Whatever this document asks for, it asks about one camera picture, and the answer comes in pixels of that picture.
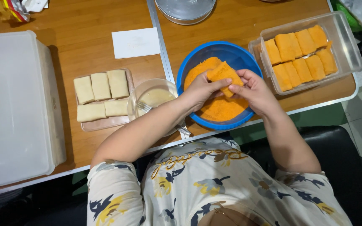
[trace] sleeve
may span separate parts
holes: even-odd
[[[301,203],[317,206],[316,209],[328,215],[337,225],[351,225],[323,171],[317,174],[277,170],[275,179],[292,188]]]
[[[88,176],[87,225],[129,225],[143,223],[144,204],[132,163],[105,161]]]

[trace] left hand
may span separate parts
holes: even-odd
[[[199,74],[189,85],[188,89],[180,95],[184,106],[188,106],[191,112],[202,108],[205,101],[216,91],[231,84],[230,78],[209,82],[206,72]]]

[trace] clear plastic container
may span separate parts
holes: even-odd
[[[138,85],[129,96],[127,109],[128,109],[128,118],[130,121],[133,121],[142,115],[141,110],[138,109],[136,105],[138,101],[140,101],[140,98],[143,96],[143,94],[152,89],[168,90],[176,98],[178,97],[177,87],[172,82],[160,78],[154,78],[144,81],[140,85]],[[180,119],[178,124],[182,125],[183,122],[184,119]],[[169,136],[173,134],[175,131],[177,130],[172,129],[163,137]]]
[[[338,71],[336,73],[327,75],[326,78],[322,80],[306,82],[297,87],[294,87],[291,90],[283,92],[280,89],[274,74],[264,41],[272,39],[278,34],[297,32],[313,27],[317,24],[324,30],[328,41],[333,41],[331,51],[334,55]],[[325,84],[332,80],[356,72],[362,68],[362,58],[358,46],[347,19],[344,16],[344,13],[341,11],[326,13],[316,17],[265,29],[261,32],[261,35],[258,39],[249,43],[248,49],[254,55],[255,60],[261,67],[262,72],[264,73],[264,77],[267,76],[271,78],[276,92],[280,95],[288,95],[314,86]]]
[[[128,90],[129,93],[131,93],[134,89],[133,86],[133,80],[132,80],[132,75],[131,75],[131,71],[128,68],[121,68],[121,69],[116,69],[116,70],[124,70],[125,71],[125,75],[127,77],[127,82],[128,82]],[[77,105],[79,104],[79,100],[78,100],[78,96],[76,95],[75,92],[75,96],[76,96],[76,103]],[[88,104],[92,104],[92,103],[104,103],[107,100],[102,100],[102,101],[94,101]],[[114,126],[120,126],[123,125],[125,123],[128,123],[129,119],[128,116],[111,116],[105,119],[98,119],[95,121],[88,121],[88,122],[81,122],[80,126],[82,127],[83,131],[85,132],[90,132],[90,131],[95,131],[95,130],[103,130],[103,129],[107,129],[110,127],[114,127]]]
[[[48,175],[66,161],[49,49],[32,31],[0,34],[0,186]]]

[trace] white floral shirt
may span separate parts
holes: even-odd
[[[351,225],[323,172],[273,179],[234,141],[215,137],[161,151],[140,185],[133,164],[102,162],[88,188],[89,226],[197,226],[221,207],[260,226]]]

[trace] metal pot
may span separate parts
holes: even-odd
[[[171,22],[196,24],[208,17],[216,0],[155,0],[158,9]]]

